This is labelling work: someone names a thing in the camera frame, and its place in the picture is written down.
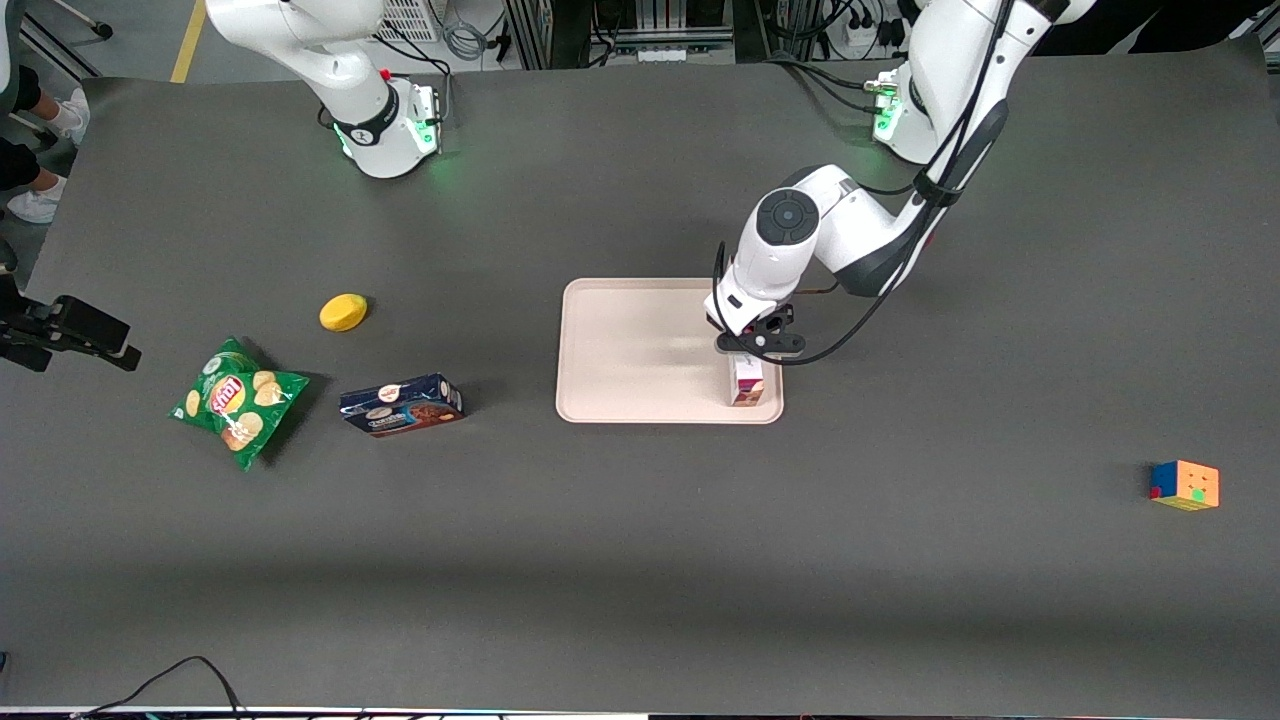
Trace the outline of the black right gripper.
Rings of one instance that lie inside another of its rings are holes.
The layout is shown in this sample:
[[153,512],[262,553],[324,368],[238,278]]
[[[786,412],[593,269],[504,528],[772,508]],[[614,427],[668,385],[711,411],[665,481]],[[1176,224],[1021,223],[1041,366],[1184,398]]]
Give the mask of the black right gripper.
[[[29,311],[36,304],[18,288],[17,255],[1,241],[1,359],[36,373],[52,359],[49,333]],[[114,315],[69,295],[56,297],[56,336],[65,348],[100,356],[124,372],[134,372],[142,352],[128,346],[131,327]]]

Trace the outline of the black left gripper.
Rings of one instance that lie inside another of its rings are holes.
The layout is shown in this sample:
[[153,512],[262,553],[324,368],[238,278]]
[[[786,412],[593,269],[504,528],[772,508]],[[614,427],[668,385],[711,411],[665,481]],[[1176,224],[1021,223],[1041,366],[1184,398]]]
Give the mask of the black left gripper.
[[759,354],[768,357],[797,357],[806,347],[805,338],[790,329],[795,320],[792,304],[765,314],[748,324],[740,333],[721,332],[716,350],[722,354]]

